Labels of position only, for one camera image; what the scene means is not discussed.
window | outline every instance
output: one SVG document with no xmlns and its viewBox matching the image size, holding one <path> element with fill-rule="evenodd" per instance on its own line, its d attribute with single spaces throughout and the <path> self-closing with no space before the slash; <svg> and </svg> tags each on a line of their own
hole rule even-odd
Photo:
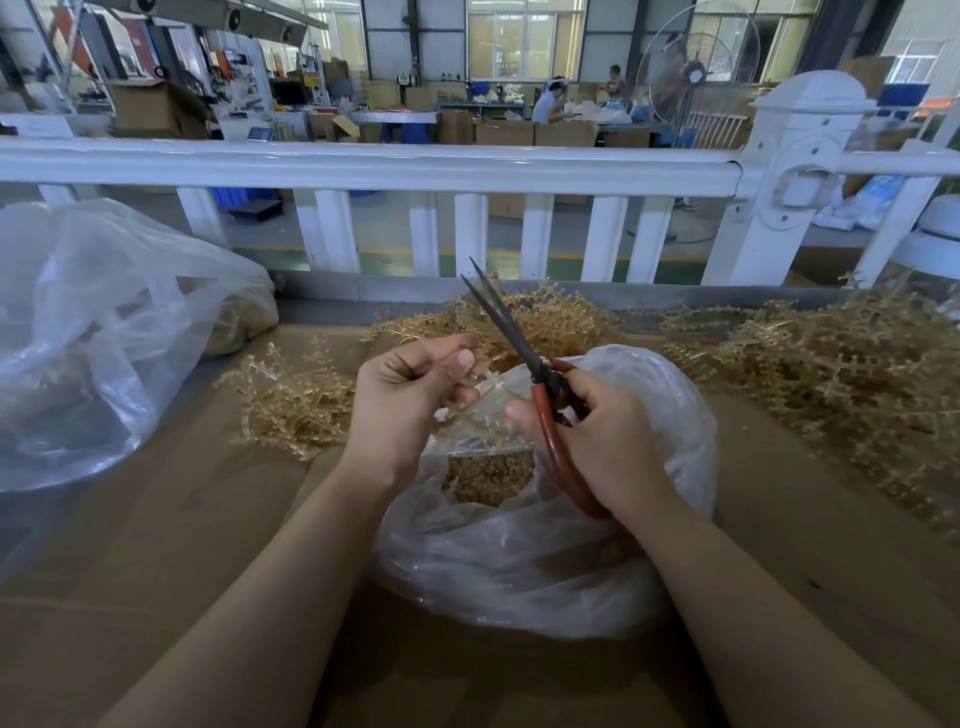
<svg viewBox="0 0 960 728">
<path fill-rule="evenodd" d="M 329 28 L 310 28 L 304 46 L 316 44 L 324 61 L 336 57 L 350 68 L 367 69 L 367 45 L 363 32 L 360 0 L 306 0 L 307 14 Z"/>
<path fill-rule="evenodd" d="M 756 25 L 756 39 L 747 34 L 740 15 L 717 11 L 713 0 L 697 0 L 690 23 L 690 42 L 705 60 L 709 81 L 768 84 L 793 76 L 820 0 L 735 0 Z M 749 71 L 756 64 L 756 72 Z M 739 68 L 736 77 L 734 69 Z"/>
<path fill-rule="evenodd" d="M 909 40 L 888 43 L 884 54 L 895 55 L 888 84 L 929 84 L 933 66 L 947 43 L 944 40 Z"/>
<path fill-rule="evenodd" d="M 291 10 L 303 12 L 327 24 L 325 31 L 307 26 L 301 51 L 309 56 L 318 55 L 324 61 L 336 57 L 346 61 L 350 68 L 366 70 L 367 44 L 364 40 L 363 17 L 360 0 L 277 0 Z M 260 41 L 267 67 L 284 71 L 296 68 L 297 49 L 279 43 Z"/>
<path fill-rule="evenodd" d="M 467 0 L 467 74 L 475 80 L 575 80 L 587 0 Z"/>
</svg>

red scissor handle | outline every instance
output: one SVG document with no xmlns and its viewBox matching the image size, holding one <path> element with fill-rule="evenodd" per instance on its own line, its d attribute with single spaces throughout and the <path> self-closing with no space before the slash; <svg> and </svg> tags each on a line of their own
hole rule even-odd
<svg viewBox="0 0 960 728">
<path fill-rule="evenodd" d="M 550 362 L 551 368 L 558 372 L 569 372 L 576 369 L 572 364 L 565 361 L 553 360 Z M 540 419 L 540 427 L 543 429 L 543 439 L 546 441 L 546 449 L 550 455 L 550 462 L 553 465 L 553 476 L 561 490 L 565 491 L 580 509 L 595 519 L 604 519 L 610 515 L 610 511 L 603 507 L 596 496 L 590 490 L 583 475 L 573 464 L 573 458 L 570 457 L 570 450 L 567 449 L 564 439 L 560 436 L 557 429 L 557 423 L 553 419 L 554 406 L 550 401 L 550 395 L 547 392 L 546 385 L 542 382 L 534 384 L 532 389 L 534 406 L 537 408 L 537 416 Z M 576 395 L 570 397 L 570 406 L 577 414 L 577 417 L 584 419 L 589 413 L 587 403 Z"/>
</svg>

fence post cap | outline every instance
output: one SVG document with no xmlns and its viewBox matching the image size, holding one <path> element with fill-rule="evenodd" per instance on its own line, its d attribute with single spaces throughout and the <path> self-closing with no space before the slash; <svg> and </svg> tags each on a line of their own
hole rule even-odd
<svg viewBox="0 0 960 728">
<path fill-rule="evenodd" d="M 807 71 L 754 101 L 756 109 L 780 113 L 862 114 L 876 107 L 863 86 L 842 71 Z"/>
</svg>

blue bin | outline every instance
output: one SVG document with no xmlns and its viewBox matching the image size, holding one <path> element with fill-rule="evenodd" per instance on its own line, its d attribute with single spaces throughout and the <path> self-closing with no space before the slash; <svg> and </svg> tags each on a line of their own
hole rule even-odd
<svg viewBox="0 0 960 728">
<path fill-rule="evenodd" d="M 429 144 L 430 143 L 430 125 L 429 124 L 404 124 L 403 125 L 403 143 L 404 144 Z"/>
<path fill-rule="evenodd" d="M 229 212 L 251 200 L 275 200 L 276 190 L 262 187 L 210 187 L 217 209 Z"/>
</svg>

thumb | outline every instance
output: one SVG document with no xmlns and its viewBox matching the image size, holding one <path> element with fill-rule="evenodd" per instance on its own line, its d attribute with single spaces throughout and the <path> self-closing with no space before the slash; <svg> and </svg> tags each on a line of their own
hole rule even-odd
<svg viewBox="0 0 960 728">
<path fill-rule="evenodd" d="M 540 427 L 540 416 L 531 401 L 509 401 L 503 413 L 508 420 L 520 428 L 530 442 L 543 445 L 543 429 Z"/>
<path fill-rule="evenodd" d="M 435 361 L 430 371 L 420 378 L 419 385 L 433 402 L 449 399 L 453 388 L 469 373 L 474 360 L 471 350 L 460 349 Z"/>
</svg>

